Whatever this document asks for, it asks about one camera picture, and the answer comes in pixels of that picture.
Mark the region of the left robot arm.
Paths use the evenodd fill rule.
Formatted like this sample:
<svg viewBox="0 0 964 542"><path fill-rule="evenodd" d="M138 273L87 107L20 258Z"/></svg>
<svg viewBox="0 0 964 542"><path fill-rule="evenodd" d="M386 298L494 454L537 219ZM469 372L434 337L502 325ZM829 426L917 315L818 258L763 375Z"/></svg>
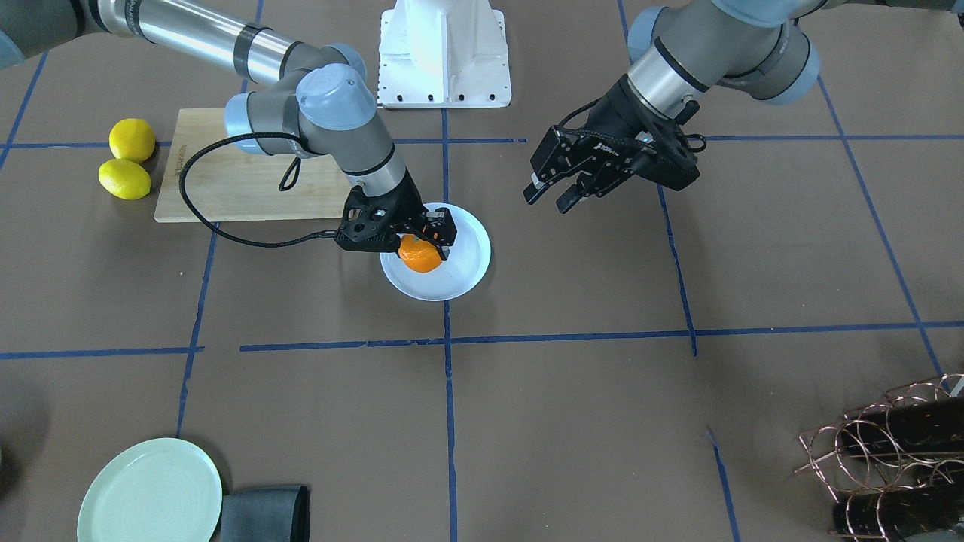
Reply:
<svg viewBox="0 0 964 542"><path fill-rule="evenodd" d="M712 87L786 104L806 95L819 75L819 52L795 21L823 1L692 1L651 7L627 37L630 68L595 102L578 128L548 128L530 159L523 196L533 205L566 178L557 199L566 213L638 176L671 190L699 178L698 148L682 132Z"/></svg>

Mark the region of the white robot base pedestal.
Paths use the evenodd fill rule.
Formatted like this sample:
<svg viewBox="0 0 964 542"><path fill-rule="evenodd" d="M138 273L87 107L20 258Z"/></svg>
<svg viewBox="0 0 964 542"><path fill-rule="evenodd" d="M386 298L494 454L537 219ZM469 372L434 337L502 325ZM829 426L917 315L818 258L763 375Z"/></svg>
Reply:
<svg viewBox="0 0 964 542"><path fill-rule="evenodd" d="M502 11L488 1L397 1L383 11L377 102L386 109L509 106Z"/></svg>

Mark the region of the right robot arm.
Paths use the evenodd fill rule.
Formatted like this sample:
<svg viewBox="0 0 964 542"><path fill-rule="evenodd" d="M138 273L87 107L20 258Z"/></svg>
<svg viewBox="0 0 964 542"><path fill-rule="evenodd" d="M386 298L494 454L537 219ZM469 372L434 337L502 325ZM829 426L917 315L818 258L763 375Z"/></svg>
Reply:
<svg viewBox="0 0 964 542"><path fill-rule="evenodd" d="M331 157L351 183L333 238L345 251L402 254L404 236L447 260L456 223L447 207L427 209L395 140L366 85L366 66L354 48L317 47L196 1L4 1L2 66L93 33L140 38L201 59L261 86L232 96L224 107L227 137L186 164L178 189L190 213L190 169L208 152L238 145L250 154L290 155L285 187L304 160Z"/></svg>

